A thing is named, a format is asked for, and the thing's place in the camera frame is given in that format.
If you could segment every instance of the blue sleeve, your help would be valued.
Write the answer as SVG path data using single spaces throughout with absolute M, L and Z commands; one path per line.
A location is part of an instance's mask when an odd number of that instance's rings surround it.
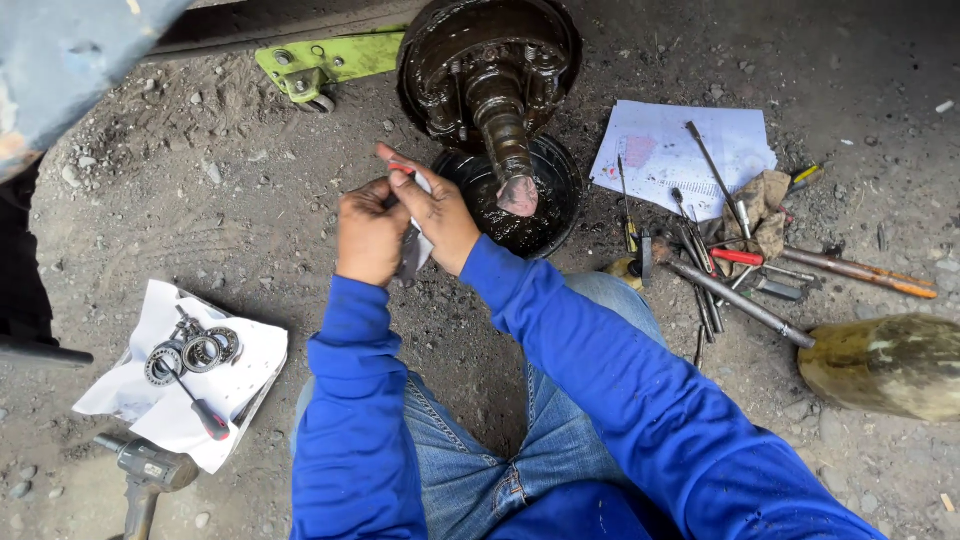
M 387 300 L 382 288 L 334 277 L 323 328 L 307 341 L 317 384 L 298 429 L 294 540 L 426 538 Z
M 493 325 L 590 416 L 685 538 L 882 538 L 689 362 L 567 288 L 545 260 L 522 260 L 483 236 L 461 280 L 490 306 Z

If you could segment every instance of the hand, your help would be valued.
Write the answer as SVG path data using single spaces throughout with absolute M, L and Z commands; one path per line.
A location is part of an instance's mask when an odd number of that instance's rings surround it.
M 473 223 L 460 189 L 382 142 L 376 144 L 376 154 L 384 161 L 393 160 L 413 167 L 426 178 L 433 193 L 424 191 L 402 172 L 391 171 L 390 189 L 417 218 L 426 238 L 433 242 L 433 259 L 448 273 L 460 277 L 467 257 L 480 239 L 480 230 Z
M 404 205 L 385 209 L 389 196 L 390 184 L 381 178 L 340 198 L 337 276 L 378 287 L 390 284 L 400 264 L 410 212 Z

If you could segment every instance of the yellow handle screwdriver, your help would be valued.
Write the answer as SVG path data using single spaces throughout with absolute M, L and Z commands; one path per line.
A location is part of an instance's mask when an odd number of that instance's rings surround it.
M 623 159 L 616 157 L 616 167 L 620 169 L 620 183 L 623 184 L 623 204 L 627 209 L 627 217 L 623 220 L 623 237 L 627 243 L 627 253 L 636 253 L 636 225 L 634 217 L 630 215 L 630 197 L 627 195 L 627 178 L 623 176 Z

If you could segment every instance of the bolt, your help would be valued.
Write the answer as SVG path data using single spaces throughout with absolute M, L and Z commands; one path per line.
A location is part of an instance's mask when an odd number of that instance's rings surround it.
M 274 51 L 274 60 L 280 65 L 287 65 L 293 61 L 294 57 L 290 53 L 284 51 L 283 49 L 276 49 Z

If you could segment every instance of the paper sheet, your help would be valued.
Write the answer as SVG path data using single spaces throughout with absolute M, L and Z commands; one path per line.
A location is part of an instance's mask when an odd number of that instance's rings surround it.
M 617 101 L 590 170 L 597 185 L 623 192 L 616 158 L 623 158 L 627 193 L 679 214 L 670 195 L 678 187 L 691 218 L 720 217 L 723 192 L 686 123 L 693 121 L 730 193 L 765 169 L 777 167 L 767 145 L 763 111 L 704 109 Z
M 130 338 L 132 360 L 108 371 L 73 405 L 81 414 L 110 414 L 131 422 L 131 431 L 171 452 L 190 454 L 210 474 L 227 460 L 239 428 L 228 422 L 230 436 L 214 441 L 190 409 L 190 398 L 176 383 L 157 388 L 144 378 L 147 356 L 170 338 L 183 307 L 205 329 L 227 327 L 243 350 L 234 365 L 217 366 L 204 374 L 187 372 L 183 384 L 197 399 L 232 420 L 282 364 L 287 354 L 287 331 L 239 317 L 227 317 L 203 303 L 179 299 L 174 285 L 150 281 L 140 322 Z

